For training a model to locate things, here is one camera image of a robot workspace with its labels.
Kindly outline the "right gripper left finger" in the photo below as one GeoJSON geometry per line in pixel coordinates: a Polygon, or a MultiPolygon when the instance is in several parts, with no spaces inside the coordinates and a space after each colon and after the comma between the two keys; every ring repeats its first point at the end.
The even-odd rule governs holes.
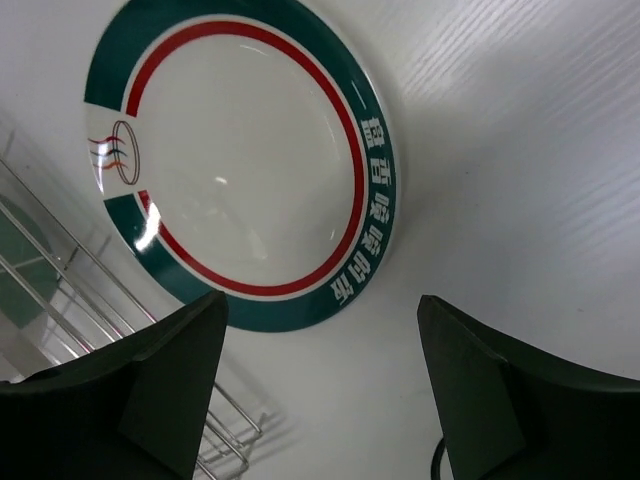
{"type": "Polygon", "coordinates": [[[4,479],[190,479],[228,319],[210,292],[92,353],[1,384],[4,479]]]}

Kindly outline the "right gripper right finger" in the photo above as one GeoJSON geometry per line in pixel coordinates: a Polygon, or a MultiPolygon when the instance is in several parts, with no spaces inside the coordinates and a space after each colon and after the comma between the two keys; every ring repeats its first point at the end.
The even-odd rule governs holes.
{"type": "Polygon", "coordinates": [[[417,321],[454,478],[638,478],[638,381],[547,353],[437,296],[422,296],[417,321]]]}

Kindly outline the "green red rimmed plate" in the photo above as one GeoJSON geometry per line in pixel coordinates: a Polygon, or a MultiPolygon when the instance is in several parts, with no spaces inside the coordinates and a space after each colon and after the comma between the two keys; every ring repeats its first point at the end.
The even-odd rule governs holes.
{"type": "Polygon", "coordinates": [[[87,144],[111,222],[171,296],[232,326],[328,320],[395,232],[394,123],[354,48],[299,1],[129,1],[88,70],[87,144]]]}

